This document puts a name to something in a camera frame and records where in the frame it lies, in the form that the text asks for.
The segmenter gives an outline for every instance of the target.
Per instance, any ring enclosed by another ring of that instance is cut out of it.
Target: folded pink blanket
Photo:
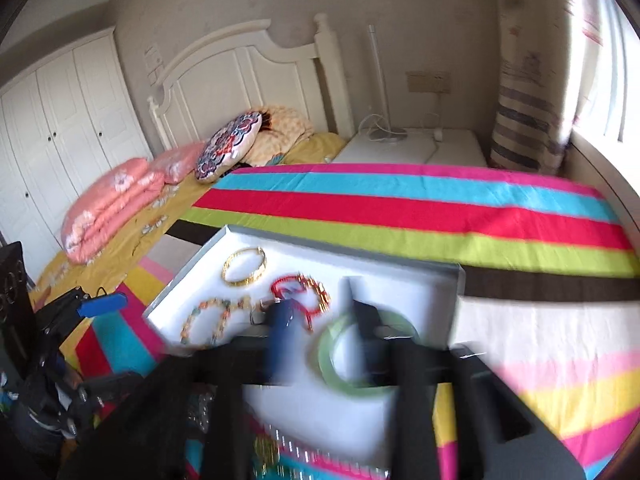
[[[85,264],[138,211],[158,197],[164,173],[149,171],[144,158],[132,158],[104,174],[66,213],[62,243],[68,258]]]

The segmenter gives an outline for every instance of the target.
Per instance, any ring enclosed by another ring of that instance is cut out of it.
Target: white nightstand
[[[424,164],[434,150],[433,130],[407,128],[408,137],[399,142],[375,142],[367,129],[357,133],[334,162],[386,162]],[[469,130],[444,130],[438,151],[427,164],[486,167],[476,135]]]

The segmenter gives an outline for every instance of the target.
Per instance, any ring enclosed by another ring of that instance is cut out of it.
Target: wardrobe door
[[[111,167],[134,156],[151,158],[124,85],[111,36],[74,49],[89,115]]]
[[[0,231],[8,243],[22,242],[24,266],[35,281],[60,250],[44,223],[11,150],[0,107]]]
[[[45,223],[60,240],[60,228],[78,194],[53,144],[35,73],[2,96],[9,140],[20,173]]]
[[[53,144],[81,194],[111,168],[82,98],[73,53],[47,63],[36,76]]]

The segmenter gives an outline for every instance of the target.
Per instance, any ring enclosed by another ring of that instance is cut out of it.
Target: striped curtain
[[[598,0],[498,0],[498,8],[502,66],[490,163],[556,174],[593,86]]]

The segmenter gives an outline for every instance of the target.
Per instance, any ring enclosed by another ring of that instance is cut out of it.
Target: colorful striped bedspread
[[[480,168],[325,164],[238,170],[178,220],[120,285],[130,305],[94,320],[68,358],[88,376],[148,372],[161,343],[140,319],[225,224],[409,258],[458,262],[452,342],[486,360],[564,442],[589,479],[640,415],[640,264],[590,187]],[[450,388],[438,390],[443,477],[455,478]],[[198,447],[188,447],[197,470]]]

